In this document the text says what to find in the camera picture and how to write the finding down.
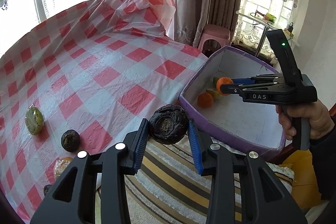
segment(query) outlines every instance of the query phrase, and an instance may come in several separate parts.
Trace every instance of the person's arm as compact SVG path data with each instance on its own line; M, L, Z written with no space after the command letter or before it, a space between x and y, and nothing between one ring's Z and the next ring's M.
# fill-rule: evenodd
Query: person's arm
M310 140L313 167L322 194L321 199L330 200L336 191L336 128L320 139Z
M279 123L283 127L287 140L292 140L296 130L290 119L277 106ZM314 103L289 106L291 117L309 118L310 122L310 152L312 163L322 199L329 200L336 190L336 129L335 121L329 115L328 109L320 100Z

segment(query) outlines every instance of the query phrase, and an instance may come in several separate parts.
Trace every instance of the orange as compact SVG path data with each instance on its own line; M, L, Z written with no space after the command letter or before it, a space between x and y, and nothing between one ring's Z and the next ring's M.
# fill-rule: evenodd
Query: orange
M197 97L197 104L200 107L211 107L213 104L213 97L210 93L203 92Z
M229 77L222 77L218 79L216 83L216 89L219 94L225 95L225 96L228 95L226 93L221 92L221 85L227 85L227 84L233 84L233 81Z

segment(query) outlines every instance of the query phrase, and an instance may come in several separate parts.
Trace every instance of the purple box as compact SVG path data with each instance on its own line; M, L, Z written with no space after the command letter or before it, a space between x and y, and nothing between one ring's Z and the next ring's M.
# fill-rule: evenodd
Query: purple box
M195 120L197 128L234 149L256 151L265 160L279 154L285 145L274 105L245 103L230 94L215 100L210 108L197 105L197 97L213 87L213 77L247 78L277 73L268 64L233 47L215 52L182 90L179 103Z

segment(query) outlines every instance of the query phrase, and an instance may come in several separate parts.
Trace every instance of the dark round tea ball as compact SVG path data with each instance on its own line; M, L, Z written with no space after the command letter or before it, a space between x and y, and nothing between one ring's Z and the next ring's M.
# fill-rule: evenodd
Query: dark round tea ball
M180 106L166 105L154 112L150 119L150 136L162 144L175 144L188 130L189 120Z
M61 138L62 147L68 152L75 152L79 148L79 134L73 129L64 132Z
M43 194L44 196L47 194L47 192L49 191L49 189L52 187L51 184L47 184L46 186L43 187Z

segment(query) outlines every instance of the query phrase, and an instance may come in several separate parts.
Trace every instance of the table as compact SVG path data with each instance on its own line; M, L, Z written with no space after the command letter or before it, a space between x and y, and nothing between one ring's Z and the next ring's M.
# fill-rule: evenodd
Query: table
M207 59L165 33L173 0L89 0L42 22L0 59L0 188L29 223L54 182L60 143L80 134L80 150L107 150L174 103ZM41 133L25 125L34 104Z
M258 57L263 45L264 45L264 42L265 42L265 39L266 39L266 32L268 30L276 30L276 29L281 29L280 26L277 26L277 23L273 24L272 22L270 22L269 20L266 20L266 19L263 19L260 15L260 18L257 18L257 17L254 17L253 15L255 14L254 12L252 13L247 13L243 10L238 10L236 11L236 14L238 15L241 15L243 17L247 17L255 22L257 22L257 24L262 24L264 26L264 30L261 34L261 37L260 37L260 42L258 44L258 47L257 47L257 51L255 53L255 57Z

